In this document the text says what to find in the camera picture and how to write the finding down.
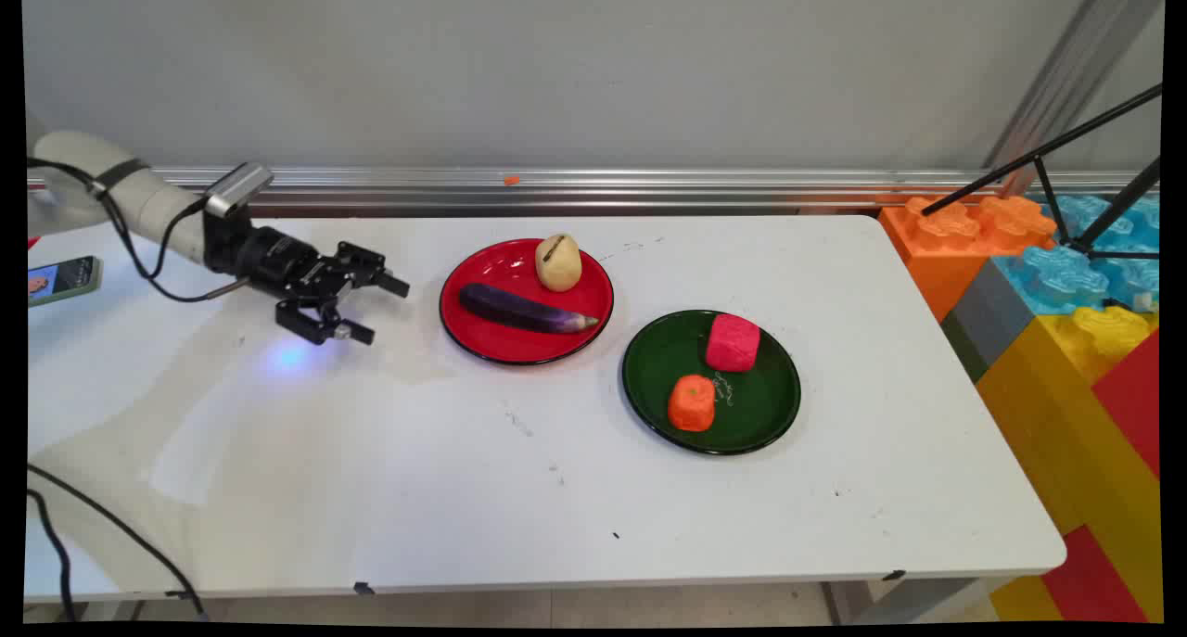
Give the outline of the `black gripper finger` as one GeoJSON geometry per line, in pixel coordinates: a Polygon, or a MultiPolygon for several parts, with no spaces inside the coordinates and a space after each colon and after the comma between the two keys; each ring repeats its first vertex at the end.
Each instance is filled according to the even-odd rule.
{"type": "Polygon", "coordinates": [[[331,338],[345,338],[370,346],[375,337],[373,329],[339,316],[338,306],[326,300],[279,300],[275,304],[274,317],[281,329],[317,346],[331,338]]]}
{"type": "Polygon", "coordinates": [[[380,287],[398,298],[406,299],[410,295],[410,285],[395,278],[393,270],[387,268],[386,257],[381,253],[339,241],[336,261],[342,265],[347,274],[351,275],[356,289],[380,287]]]}

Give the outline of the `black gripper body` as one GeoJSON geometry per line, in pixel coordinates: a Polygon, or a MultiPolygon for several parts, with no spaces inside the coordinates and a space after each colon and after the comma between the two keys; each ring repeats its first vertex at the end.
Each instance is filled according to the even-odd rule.
{"type": "Polygon", "coordinates": [[[351,292],[339,262],[274,227],[254,227],[246,214],[204,215],[204,265],[293,308],[335,306],[351,292]]]}

